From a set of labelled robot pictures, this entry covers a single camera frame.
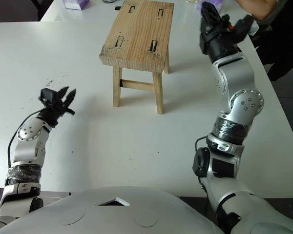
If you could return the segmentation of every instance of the stool leg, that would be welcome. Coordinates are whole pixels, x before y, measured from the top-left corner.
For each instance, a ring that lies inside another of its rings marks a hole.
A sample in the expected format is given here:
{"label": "stool leg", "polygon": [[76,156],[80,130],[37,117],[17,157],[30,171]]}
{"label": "stool leg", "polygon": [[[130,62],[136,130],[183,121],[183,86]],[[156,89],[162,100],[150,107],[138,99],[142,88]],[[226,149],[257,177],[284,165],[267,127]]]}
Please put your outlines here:
{"label": "stool leg", "polygon": [[169,70],[169,50],[168,50],[168,48],[167,48],[167,59],[166,59],[165,67],[164,67],[164,73],[165,74],[170,73],[170,70]]}
{"label": "stool leg", "polygon": [[122,67],[113,66],[113,106],[118,107],[121,99]]}
{"label": "stool leg", "polygon": [[164,110],[163,103],[163,86],[162,86],[162,73],[153,72],[154,91],[156,97],[157,113],[162,114]]}

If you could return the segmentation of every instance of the stool seat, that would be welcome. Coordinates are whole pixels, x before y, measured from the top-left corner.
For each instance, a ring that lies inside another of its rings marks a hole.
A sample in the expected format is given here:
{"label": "stool seat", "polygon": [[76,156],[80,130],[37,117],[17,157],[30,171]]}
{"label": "stool seat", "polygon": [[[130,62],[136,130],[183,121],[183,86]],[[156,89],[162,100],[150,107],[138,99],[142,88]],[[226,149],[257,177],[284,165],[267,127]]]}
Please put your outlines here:
{"label": "stool seat", "polygon": [[[168,43],[173,3],[125,0],[99,55],[113,66],[113,106],[120,88],[154,91],[157,111],[163,113],[162,72],[169,73]],[[122,68],[153,73],[154,84],[122,79]]]}

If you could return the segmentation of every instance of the white robot body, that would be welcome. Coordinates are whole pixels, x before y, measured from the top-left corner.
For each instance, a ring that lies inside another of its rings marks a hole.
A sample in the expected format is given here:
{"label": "white robot body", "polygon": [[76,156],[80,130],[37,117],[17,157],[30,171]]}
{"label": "white robot body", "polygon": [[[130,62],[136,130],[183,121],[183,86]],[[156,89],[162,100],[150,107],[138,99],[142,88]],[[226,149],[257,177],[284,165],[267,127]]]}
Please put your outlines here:
{"label": "white robot body", "polygon": [[0,234],[223,234],[179,198],[142,187],[106,187],[63,198]]}

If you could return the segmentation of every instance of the purple box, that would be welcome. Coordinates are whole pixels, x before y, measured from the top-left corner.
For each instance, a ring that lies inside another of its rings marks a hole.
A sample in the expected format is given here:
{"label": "purple box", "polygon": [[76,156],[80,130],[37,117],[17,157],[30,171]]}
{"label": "purple box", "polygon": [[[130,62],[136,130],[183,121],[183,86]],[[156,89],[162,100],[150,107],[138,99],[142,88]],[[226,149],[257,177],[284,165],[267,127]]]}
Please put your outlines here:
{"label": "purple box", "polygon": [[82,10],[89,0],[63,0],[66,9]]}
{"label": "purple box", "polygon": [[199,2],[197,3],[196,9],[201,11],[202,3],[205,2],[205,1],[210,2],[211,4],[213,4],[216,7],[217,11],[218,12],[220,11],[220,8],[221,8],[223,0],[199,0]]}

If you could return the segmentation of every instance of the mortise hole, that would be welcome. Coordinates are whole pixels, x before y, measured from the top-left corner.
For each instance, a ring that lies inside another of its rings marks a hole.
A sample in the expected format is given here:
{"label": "mortise hole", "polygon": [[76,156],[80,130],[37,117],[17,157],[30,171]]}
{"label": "mortise hole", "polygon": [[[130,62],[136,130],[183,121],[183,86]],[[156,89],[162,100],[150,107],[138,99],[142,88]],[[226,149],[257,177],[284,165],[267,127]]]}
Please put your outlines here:
{"label": "mortise hole", "polygon": [[163,16],[163,14],[164,14],[164,10],[163,9],[159,9],[157,16],[160,17],[160,16]]}
{"label": "mortise hole", "polygon": [[136,8],[135,6],[131,6],[130,9],[129,9],[129,11],[128,11],[128,13],[133,13],[133,11],[135,10],[135,8]]}
{"label": "mortise hole", "polygon": [[157,40],[152,40],[149,51],[155,52],[156,46],[157,46]]}
{"label": "mortise hole", "polygon": [[115,44],[115,47],[121,47],[123,43],[124,37],[123,36],[118,36],[117,42]]}

